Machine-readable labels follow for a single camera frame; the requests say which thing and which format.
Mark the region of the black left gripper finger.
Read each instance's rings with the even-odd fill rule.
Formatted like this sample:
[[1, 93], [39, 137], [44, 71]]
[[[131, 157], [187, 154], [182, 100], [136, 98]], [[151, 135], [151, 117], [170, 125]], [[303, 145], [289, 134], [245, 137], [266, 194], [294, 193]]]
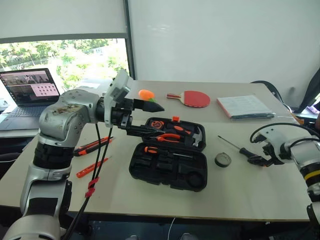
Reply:
[[133, 108], [144, 112], [163, 112], [165, 109], [156, 102], [133, 99]]
[[126, 133], [129, 136], [135, 137], [157, 137], [159, 135], [163, 135], [165, 132], [163, 130], [146, 125], [131, 125], [126, 129]]

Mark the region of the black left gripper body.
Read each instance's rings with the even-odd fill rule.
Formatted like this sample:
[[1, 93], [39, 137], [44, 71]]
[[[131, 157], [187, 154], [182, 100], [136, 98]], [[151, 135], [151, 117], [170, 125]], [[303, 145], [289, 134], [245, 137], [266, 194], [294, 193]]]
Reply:
[[111, 108], [110, 120], [112, 125], [123, 130], [132, 128], [132, 111], [134, 110], [134, 100], [125, 98], [121, 103], [117, 103]]

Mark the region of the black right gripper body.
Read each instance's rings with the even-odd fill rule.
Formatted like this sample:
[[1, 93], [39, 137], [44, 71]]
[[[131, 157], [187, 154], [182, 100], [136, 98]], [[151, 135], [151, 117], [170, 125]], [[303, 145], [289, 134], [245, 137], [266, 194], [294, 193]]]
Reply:
[[270, 159], [267, 161], [272, 161], [272, 165], [281, 165], [282, 164], [282, 162], [277, 158], [277, 156], [275, 154], [274, 147], [270, 143], [264, 145], [262, 147], [262, 149], [263, 149], [263, 153], [266, 156], [270, 157]]

